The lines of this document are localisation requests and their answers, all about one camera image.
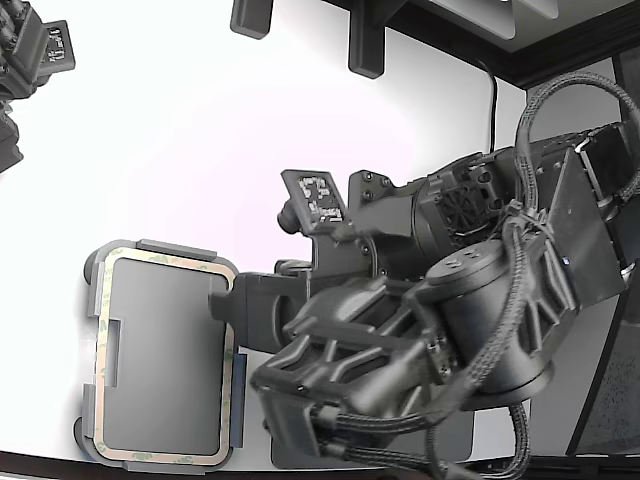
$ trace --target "ceiling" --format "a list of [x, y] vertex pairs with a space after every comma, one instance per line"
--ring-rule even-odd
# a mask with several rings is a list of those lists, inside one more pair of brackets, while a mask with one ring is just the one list
[[535, 6], [536, 2], [538, 5], [544, 2], [555, 7], [552, 0], [411, 0], [510, 53], [637, 1], [557, 0], [557, 18], [551, 19], [527, 3]]

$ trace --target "black cable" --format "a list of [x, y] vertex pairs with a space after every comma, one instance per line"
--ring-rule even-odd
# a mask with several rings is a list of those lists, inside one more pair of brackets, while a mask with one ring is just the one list
[[509, 415], [511, 416], [516, 446], [513, 459], [509, 463], [509, 466], [501, 472], [474, 473], [463, 471], [461, 467], [455, 467], [453, 464], [441, 461], [436, 450], [438, 441], [437, 427], [429, 428], [425, 437], [425, 454], [430, 467], [429, 473], [431, 473], [433, 479], [445, 480], [445, 478], [447, 478], [447, 472], [453, 468], [457, 468], [459, 471], [458, 475], [465, 479], [516, 480], [524, 475], [531, 460], [527, 413], [524, 406], [520, 403], [509, 407]]
[[348, 447], [343, 460], [362, 465], [399, 468], [426, 473], [429, 470], [427, 459], [421, 455], [394, 452], [377, 448]]
[[[637, 131], [640, 132], [640, 110], [629, 94], [607, 77], [589, 72], [574, 72], [560, 75], [543, 85], [529, 100], [520, 117], [516, 133], [516, 168], [524, 185], [525, 206], [533, 213], [538, 210], [538, 185], [531, 159], [531, 126], [544, 102], [556, 92], [571, 85], [598, 87], [616, 97], [629, 109], [630, 117]], [[640, 170], [618, 194], [623, 201], [627, 202], [638, 193], [640, 193]]]
[[22, 0], [0, 0], [0, 3], [14, 19], [20, 19], [26, 10], [26, 5]]
[[421, 412], [388, 419], [339, 414], [336, 418], [338, 430], [402, 435], [436, 426], [459, 410], [473, 392], [482, 385], [502, 357], [524, 317], [524, 308], [530, 289], [528, 280], [530, 266], [521, 238], [523, 223], [523, 220], [516, 217], [505, 220], [502, 239], [510, 262], [511, 288], [493, 335], [469, 365], [457, 373], [442, 393]]
[[498, 80], [493, 74], [491, 69], [482, 60], [476, 62], [480, 65], [489, 78], [491, 79], [491, 108], [489, 110], [489, 152], [493, 153], [496, 150], [496, 111], [498, 108]]

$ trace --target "black robotic arm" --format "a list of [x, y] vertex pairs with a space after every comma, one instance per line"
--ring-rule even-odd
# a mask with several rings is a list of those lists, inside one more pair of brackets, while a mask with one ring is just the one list
[[[396, 188], [357, 172], [349, 208], [328, 173], [283, 173], [288, 233], [311, 238], [310, 264], [241, 274], [210, 297], [240, 342], [275, 355], [252, 377], [274, 440], [316, 456], [427, 471], [435, 478], [517, 478], [529, 456], [520, 403], [552, 378], [552, 356], [581, 308], [622, 292], [635, 261], [619, 215], [638, 193], [621, 125], [529, 144], [548, 96], [579, 83], [625, 102], [608, 79], [570, 74], [525, 110], [515, 148], [460, 159]], [[516, 456], [484, 475], [437, 459], [452, 413], [508, 406]], [[425, 456], [385, 450], [427, 430]]]
[[74, 68], [67, 22], [43, 23], [29, 2], [0, 1], [0, 173], [23, 159], [9, 102], [31, 97], [52, 75]]

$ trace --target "black bracket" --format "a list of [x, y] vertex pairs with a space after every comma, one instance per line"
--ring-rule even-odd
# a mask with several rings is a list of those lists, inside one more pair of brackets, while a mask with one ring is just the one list
[[385, 26], [407, 0], [356, 0], [349, 27], [349, 70], [367, 78], [384, 73]]
[[231, 30], [260, 40], [271, 29], [273, 0], [233, 0]]
[[[367, 78], [384, 73], [385, 27], [408, 0], [354, 0], [349, 27], [349, 70]], [[231, 30], [262, 39], [271, 29], [273, 0], [234, 0]]]

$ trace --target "tray rim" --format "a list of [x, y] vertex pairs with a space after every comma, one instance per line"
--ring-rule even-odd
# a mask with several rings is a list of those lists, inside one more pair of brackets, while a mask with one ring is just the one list
[[203, 260], [194, 260], [185, 257], [167, 255], [147, 250], [130, 247], [117, 247], [111, 250], [104, 260], [104, 271], [101, 278], [101, 291], [99, 292], [100, 315], [98, 316], [98, 338], [96, 342], [96, 362], [94, 371], [95, 406], [93, 444], [98, 453], [106, 459], [128, 462], [179, 464], [216, 466], [222, 463], [230, 451], [230, 419], [231, 419], [231, 383], [234, 357], [234, 331], [227, 324], [224, 339], [224, 360], [222, 371], [222, 395], [220, 408], [220, 442], [218, 451], [213, 455], [192, 455], [189, 453], [158, 453], [140, 452], [131, 450], [113, 449], [106, 445], [103, 437], [104, 426], [104, 401], [107, 344], [109, 335], [109, 317], [111, 307], [111, 289], [113, 284], [113, 271], [118, 260], [128, 259], [145, 263], [163, 265], [186, 270], [202, 271], [219, 275], [227, 281], [227, 289], [233, 288], [235, 273], [226, 265]]

